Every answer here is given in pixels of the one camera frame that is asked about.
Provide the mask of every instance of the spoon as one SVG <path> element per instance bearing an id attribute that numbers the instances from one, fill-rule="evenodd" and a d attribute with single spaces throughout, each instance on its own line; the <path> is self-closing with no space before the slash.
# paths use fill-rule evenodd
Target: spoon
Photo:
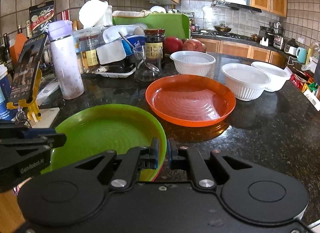
<path id="1" fill-rule="evenodd" d="M 123 40 L 124 40 L 125 42 L 127 42 L 127 44 L 130 46 L 130 48 L 132 48 L 134 51 L 136 51 L 138 54 L 140 54 L 140 52 L 137 51 L 137 49 L 123 36 L 123 34 L 122 34 L 121 32 L 119 32 L 119 35 L 121 36 L 121 38 L 123 38 Z M 155 72 L 155 73 L 159 73 L 159 72 L 160 72 L 160 70 L 159 70 L 155 65 L 153 65 L 153 64 L 151 64 L 151 63 L 149 63 L 149 62 L 146 62 L 146 58 L 145 58 L 145 56 L 144 56 L 143 46 L 142 46 L 142 58 L 143 58 L 143 62 L 144 62 L 144 64 L 145 64 L 145 66 L 146 66 L 148 69 L 152 70 L 152 71 Z"/>

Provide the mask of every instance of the granite countertop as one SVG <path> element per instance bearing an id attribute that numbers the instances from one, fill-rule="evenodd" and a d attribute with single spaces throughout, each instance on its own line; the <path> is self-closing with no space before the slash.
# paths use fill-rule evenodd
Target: granite countertop
<path id="1" fill-rule="evenodd" d="M 273 46 L 262 46 L 260 45 L 258 42 L 252 41 L 252 40 L 242 40 L 242 39 L 234 39 L 234 38 L 228 38 L 228 37 L 217 37 L 216 35 L 207 35 L 207 34 L 194 34 L 191 33 L 191 36 L 193 38 L 203 38 L 203 39 L 211 39 L 211 40 L 225 40 L 225 41 L 232 41 L 232 42 L 237 42 L 237 43 L 242 43 L 242 44 L 247 44 L 247 45 L 251 45 L 257 48 L 264 48 L 264 49 L 268 49 L 271 51 L 275 51 L 278 52 L 282 55 L 284 55 L 287 59 L 289 58 L 290 55 L 286 54 L 284 51 L 277 49 Z"/>
<path id="2" fill-rule="evenodd" d="M 211 53 L 217 63 L 214 79 L 224 83 L 221 66 L 227 63 L 250 64 L 246 58 Z M 166 63 L 165 75 L 177 74 L 172 62 Z M 156 116 L 145 100 L 145 86 L 128 78 L 83 79 L 85 93 L 73 100 L 63 100 L 61 91 L 50 96 L 51 102 L 41 108 L 60 107 L 53 123 L 56 127 L 69 116 L 102 104 L 138 106 Z M 311 224 L 320 219 L 320 115 L 308 99 L 290 82 L 277 92 L 264 91 L 256 100 L 236 100 L 236 107 L 221 123 L 201 128 L 183 127 L 156 118 L 167 138 L 177 146 L 197 148 L 204 157 L 213 149 L 221 149 L 264 167 L 293 176 L 309 192 L 309 204 L 303 221 Z M 157 181 L 186 180 L 181 170 L 169 170 L 167 159 Z"/>

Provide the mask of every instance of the power outlet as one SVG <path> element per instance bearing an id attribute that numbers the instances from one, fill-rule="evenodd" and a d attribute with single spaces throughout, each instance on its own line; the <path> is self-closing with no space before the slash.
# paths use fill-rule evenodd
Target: power outlet
<path id="1" fill-rule="evenodd" d="M 301 44 L 304 44 L 304 39 L 303 38 L 298 38 L 298 42 Z"/>

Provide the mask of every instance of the silver bolt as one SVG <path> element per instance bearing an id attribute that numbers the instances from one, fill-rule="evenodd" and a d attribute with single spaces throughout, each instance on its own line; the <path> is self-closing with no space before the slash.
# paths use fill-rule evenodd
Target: silver bolt
<path id="1" fill-rule="evenodd" d="M 203 188 L 210 188 L 214 185 L 214 182 L 212 180 L 204 179 L 204 180 L 199 181 L 198 184 Z"/>
<path id="2" fill-rule="evenodd" d="M 116 179 L 111 182 L 111 185 L 116 188 L 122 188 L 127 185 L 127 182 L 125 180 Z"/>
<path id="3" fill-rule="evenodd" d="M 167 187 L 166 187 L 166 186 L 160 186 L 160 187 L 158 188 L 158 190 L 166 191 L 166 190 L 167 190 Z"/>

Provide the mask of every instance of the orange plate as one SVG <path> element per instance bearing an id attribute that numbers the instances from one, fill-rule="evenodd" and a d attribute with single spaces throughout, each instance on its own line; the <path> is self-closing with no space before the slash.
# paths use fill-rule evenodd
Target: orange plate
<path id="1" fill-rule="evenodd" d="M 224 120 L 235 108 L 233 93 L 211 78 L 176 75 L 154 81 L 146 100 L 162 119 L 181 126 L 203 127 Z"/>

